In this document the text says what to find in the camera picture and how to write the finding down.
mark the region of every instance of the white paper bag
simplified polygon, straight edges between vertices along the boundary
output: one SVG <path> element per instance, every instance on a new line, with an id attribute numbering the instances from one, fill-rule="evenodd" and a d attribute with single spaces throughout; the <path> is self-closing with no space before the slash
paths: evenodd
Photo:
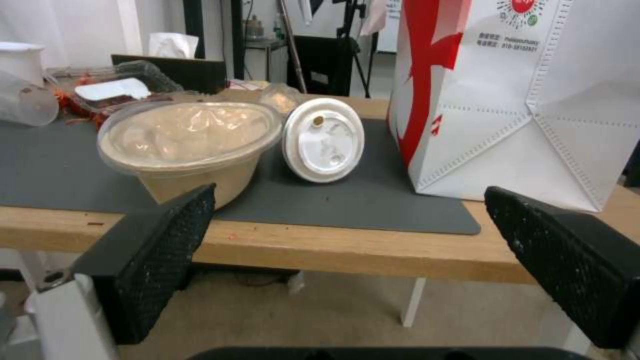
<path id="1" fill-rule="evenodd" d="M 640 138 L 635 0 L 404 0 L 389 111 L 417 192 L 601 211 Z"/>

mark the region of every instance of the white cup lid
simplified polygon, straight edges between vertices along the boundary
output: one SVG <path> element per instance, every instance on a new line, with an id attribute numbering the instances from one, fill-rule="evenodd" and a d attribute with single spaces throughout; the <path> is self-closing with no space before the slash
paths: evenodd
<path id="1" fill-rule="evenodd" d="M 349 174 L 364 149 L 364 130 L 358 114 L 331 98 L 307 101 L 290 115 L 282 152 L 298 176 L 329 183 Z"/>

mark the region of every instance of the plastic clamshell container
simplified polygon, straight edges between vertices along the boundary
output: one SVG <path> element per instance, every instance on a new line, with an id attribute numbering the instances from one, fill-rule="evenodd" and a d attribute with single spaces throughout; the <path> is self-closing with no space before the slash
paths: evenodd
<path id="1" fill-rule="evenodd" d="M 216 184 L 216 209 L 248 185 L 260 155 L 280 138 L 272 109 L 243 102 L 148 102 L 110 116 L 98 151 L 135 174 L 158 203 Z"/>
<path id="2" fill-rule="evenodd" d="M 183 91 L 144 60 L 112 67 L 47 69 L 45 77 L 71 101 L 92 113 L 113 113 L 131 104 L 167 99 L 163 95 Z"/>

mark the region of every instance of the red pattern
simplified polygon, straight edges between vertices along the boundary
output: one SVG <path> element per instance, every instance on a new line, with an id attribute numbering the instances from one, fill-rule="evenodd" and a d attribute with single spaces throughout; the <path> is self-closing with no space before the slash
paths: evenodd
<path id="1" fill-rule="evenodd" d="M 440 115 L 439 117 L 437 117 L 433 121 L 433 125 L 431 126 L 431 134 L 433 136 L 438 136 L 438 134 L 440 134 L 440 123 L 441 122 L 442 122 L 442 115 Z"/>
<path id="2" fill-rule="evenodd" d="M 418 148 L 429 118 L 431 67 L 439 65 L 445 69 L 453 69 L 458 47 L 462 41 L 462 33 L 456 33 L 433 43 L 440 1 L 450 0 L 406 0 L 404 2 L 403 11 L 409 30 L 412 57 L 409 78 L 413 79 L 413 103 L 404 138 L 398 135 L 398 142 L 407 167 Z"/>

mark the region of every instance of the white tissue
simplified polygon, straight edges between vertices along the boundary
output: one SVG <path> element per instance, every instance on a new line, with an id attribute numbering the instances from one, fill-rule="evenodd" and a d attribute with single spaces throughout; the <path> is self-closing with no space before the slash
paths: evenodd
<path id="1" fill-rule="evenodd" d="M 198 37 L 178 33 L 149 34 L 149 56 L 193 59 Z"/>

